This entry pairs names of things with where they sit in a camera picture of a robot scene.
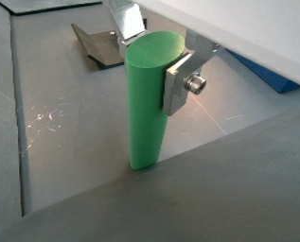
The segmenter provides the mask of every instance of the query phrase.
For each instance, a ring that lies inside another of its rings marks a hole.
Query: gray metal surface
[[[97,0],[0,0],[0,4],[14,14],[89,5],[100,2]]]
[[[30,214],[6,241],[300,241],[300,110]]]
[[[0,231],[20,218],[9,18],[8,11],[0,7]]]
[[[184,34],[162,17],[144,16],[148,31]],[[125,73],[123,66],[97,71],[69,26],[76,23],[88,33],[112,29],[103,6],[14,16],[12,21],[29,213],[128,173]],[[203,65],[200,75],[208,83],[168,119],[159,161],[300,105],[300,90],[277,95],[226,51]]]

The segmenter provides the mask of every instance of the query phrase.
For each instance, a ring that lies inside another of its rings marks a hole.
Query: screw head
[[[218,43],[214,43],[212,44],[212,52],[216,52],[219,49],[219,44]]]
[[[206,80],[196,74],[190,75],[184,83],[184,89],[194,95],[199,95],[206,85]]]

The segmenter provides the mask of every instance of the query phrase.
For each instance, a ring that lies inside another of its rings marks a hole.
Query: green cylinder
[[[184,48],[183,38],[170,31],[152,32],[127,48],[127,107],[129,166],[133,170],[156,162],[167,115],[162,112],[164,71]]]

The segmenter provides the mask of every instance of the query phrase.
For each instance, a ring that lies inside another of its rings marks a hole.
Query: metal bracket in background
[[[120,56],[124,57],[127,46],[148,33],[139,6],[127,0],[103,0],[103,4],[117,35]]]
[[[200,66],[219,47],[191,30],[186,32],[184,44],[194,53],[186,53],[166,70],[163,113],[167,116],[171,116],[184,105],[188,92],[195,95],[202,92],[206,80],[199,77]]]
[[[71,25],[80,42],[84,56],[99,64],[101,69],[124,63],[113,31],[88,35],[75,24]]]

